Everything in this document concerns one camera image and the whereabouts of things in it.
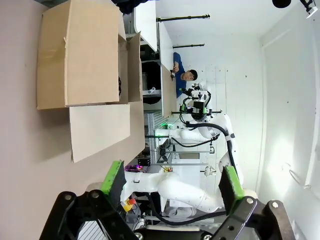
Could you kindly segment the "background black gripper body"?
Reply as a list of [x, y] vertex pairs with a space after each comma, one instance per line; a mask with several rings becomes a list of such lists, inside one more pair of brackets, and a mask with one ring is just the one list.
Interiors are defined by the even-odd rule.
[[205, 101], [189, 100], [186, 104], [186, 113], [198, 123], [205, 122], [209, 115], [207, 105]]

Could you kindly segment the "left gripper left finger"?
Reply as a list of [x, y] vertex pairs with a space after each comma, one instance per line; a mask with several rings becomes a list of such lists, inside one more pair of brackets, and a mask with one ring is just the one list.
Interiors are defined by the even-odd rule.
[[85, 222], [95, 222], [108, 240], [137, 240], [117, 211], [126, 184], [123, 161], [114, 161], [99, 189], [58, 194], [39, 240], [77, 240]]

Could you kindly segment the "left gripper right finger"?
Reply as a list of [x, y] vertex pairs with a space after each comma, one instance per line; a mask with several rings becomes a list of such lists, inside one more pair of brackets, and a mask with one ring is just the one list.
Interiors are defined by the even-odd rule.
[[279, 200], [263, 204], [245, 196], [234, 167], [223, 168], [219, 190], [227, 218], [212, 240], [238, 240], [245, 227], [254, 229], [259, 240], [296, 240], [284, 204]]

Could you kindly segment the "large brown cardboard box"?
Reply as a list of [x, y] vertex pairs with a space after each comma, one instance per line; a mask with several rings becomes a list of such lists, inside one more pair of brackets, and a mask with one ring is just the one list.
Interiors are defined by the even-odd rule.
[[145, 147], [139, 34], [111, 2], [68, 0], [42, 15], [37, 109], [69, 110], [74, 162], [99, 152], [131, 161]]

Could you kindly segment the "red yellow emergency stop button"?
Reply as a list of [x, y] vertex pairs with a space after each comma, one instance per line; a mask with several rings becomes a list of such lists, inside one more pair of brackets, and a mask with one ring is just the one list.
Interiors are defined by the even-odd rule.
[[128, 198], [127, 200], [123, 201], [121, 203], [121, 206], [126, 212], [129, 212], [132, 210], [133, 206], [136, 204], [136, 199], [135, 198]]

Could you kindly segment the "background brown work table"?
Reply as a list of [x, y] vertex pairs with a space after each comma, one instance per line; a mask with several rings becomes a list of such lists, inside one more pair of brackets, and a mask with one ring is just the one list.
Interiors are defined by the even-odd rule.
[[163, 64], [160, 66], [162, 116], [168, 118], [177, 111], [176, 79]]

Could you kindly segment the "person in blue shirt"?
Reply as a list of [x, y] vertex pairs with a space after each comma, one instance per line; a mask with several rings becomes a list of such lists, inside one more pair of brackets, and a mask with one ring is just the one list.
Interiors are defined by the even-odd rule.
[[181, 56], [177, 52], [173, 53], [173, 73], [176, 82], [176, 98], [178, 98], [183, 94], [180, 89], [185, 89], [187, 82], [197, 80], [198, 73], [194, 69], [185, 70]]

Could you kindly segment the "black horizontal tripod pole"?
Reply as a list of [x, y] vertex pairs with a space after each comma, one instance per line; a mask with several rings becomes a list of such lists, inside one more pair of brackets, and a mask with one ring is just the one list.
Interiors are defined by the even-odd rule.
[[192, 20], [192, 19], [209, 19], [211, 16], [209, 14], [197, 15], [197, 16], [177, 16], [177, 17], [167, 17], [167, 18], [156, 18], [156, 22], [170, 22], [178, 20]]
[[181, 49], [181, 48], [194, 48], [194, 47], [204, 47], [205, 44], [184, 44], [184, 45], [173, 45], [173, 49]]

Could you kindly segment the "white rounded table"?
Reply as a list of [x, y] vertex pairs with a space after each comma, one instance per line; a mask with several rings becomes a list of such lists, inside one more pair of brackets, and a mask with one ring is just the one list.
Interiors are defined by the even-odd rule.
[[156, 1], [148, 0], [140, 3], [133, 10], [133, 19], [135, 32], [140, 33], [143, 41], [157, 52]]

